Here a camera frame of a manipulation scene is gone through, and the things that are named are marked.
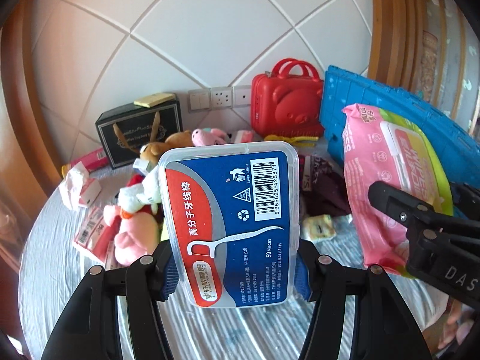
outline black gift box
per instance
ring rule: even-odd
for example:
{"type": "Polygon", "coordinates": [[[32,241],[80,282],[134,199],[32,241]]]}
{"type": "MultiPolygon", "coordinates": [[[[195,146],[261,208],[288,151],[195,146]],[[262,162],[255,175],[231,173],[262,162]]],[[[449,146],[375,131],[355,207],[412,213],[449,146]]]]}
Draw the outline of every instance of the black gift box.
{"type": "Polygon", "coordinates": [[[169,100],[151,108],[131,103],[100,115],[95,126],[113,169],[131,164],[138,158],[134,150],[139,152],[143,145],[150,142],[156,112],[160,115],[157,141],[164,142],[171,134],[182,131],[178,99],[169,100]],[[123,135],[130,148],[122,143],[122,139],[118,137],[118,131],[121,131],[120,135],[123,135]]]}

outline blue plastic crate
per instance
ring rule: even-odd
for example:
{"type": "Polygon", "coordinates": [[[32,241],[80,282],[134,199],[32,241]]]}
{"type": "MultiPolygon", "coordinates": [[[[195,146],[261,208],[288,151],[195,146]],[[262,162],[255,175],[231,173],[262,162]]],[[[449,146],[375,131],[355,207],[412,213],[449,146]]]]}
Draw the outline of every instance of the blue plastic crate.
{"type": "Polygon", "coordinates": [[[343,166],[342,132],[347,120],[342,109],[360,103],[405,117],[427,136],[449,181],[480,188],[480,145],[438,109],[402,88],[392,88],[339,67],[325,72],[320,123],[328,152],[343,166]]]}

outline wall socket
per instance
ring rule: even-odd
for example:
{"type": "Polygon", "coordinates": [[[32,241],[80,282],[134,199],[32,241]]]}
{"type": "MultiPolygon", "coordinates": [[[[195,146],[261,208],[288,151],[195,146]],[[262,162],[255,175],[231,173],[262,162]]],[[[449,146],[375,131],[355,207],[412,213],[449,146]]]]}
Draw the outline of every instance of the wall socket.
{"type": "Polygon", "coordinates": [[[231,87],[210,89],[212,109],[231,108],[233,106],[233,91],[231,87]]]}
{"type": "Polygon", "coordinates": [[[233,87],[233,106],[243,107],[251,103],[251,86],[239,85],[233,87]]]}

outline white tile wall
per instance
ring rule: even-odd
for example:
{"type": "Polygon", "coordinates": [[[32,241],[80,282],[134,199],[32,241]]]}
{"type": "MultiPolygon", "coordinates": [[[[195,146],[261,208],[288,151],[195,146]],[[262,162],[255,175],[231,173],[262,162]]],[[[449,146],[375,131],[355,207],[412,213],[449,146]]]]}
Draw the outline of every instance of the white tile wall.
{"type": "Polygon", "coordinates": [[[371,0],[35,0],[35,79],[64,161],[98,147],[103,111],[176,92],[184,128],[249,127],[250,108],[190,112],[187,92],[249,85],[295,57],[368,67],[371,0]]]}

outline bed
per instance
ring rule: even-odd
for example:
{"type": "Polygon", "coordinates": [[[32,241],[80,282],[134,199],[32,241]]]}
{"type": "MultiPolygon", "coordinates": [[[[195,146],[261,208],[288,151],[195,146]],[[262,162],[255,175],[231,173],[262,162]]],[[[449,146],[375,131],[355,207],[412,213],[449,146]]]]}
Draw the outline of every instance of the bed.
{"type": "MultiPolygon", "coordinates": [[[[113,202],[125,185],[131,167],[102,169],[102,192],[95,205],[113,202]]],[[[70,296],[95,262],[71,246],[74,232],[86,214],[69,211],[58,189],[43,207],[27,240],[20,269],[19,305],[25,339],[32,359],[40,360],[50,332],[70,296]]],[[[363,267],[362,252],[353,224],[339,219],[338,236],[318,245],[346,266],[363,267]]],[[[445,311],[447,295],[419,281],[391,276],[419,327],[424,330],[445,311]]],[[[123,357],[133,359],[125,298],[118,299],[123,357]]],[[[314,305],[294,291],[277,306],[247,309],[200,309],[189,303],[181,286],[159,303],[165,331],[176,359],[297,359],[314,305]]],[[[339,359],[350,357],[354,299],[346,300],[346,317],[339,359]]]]}

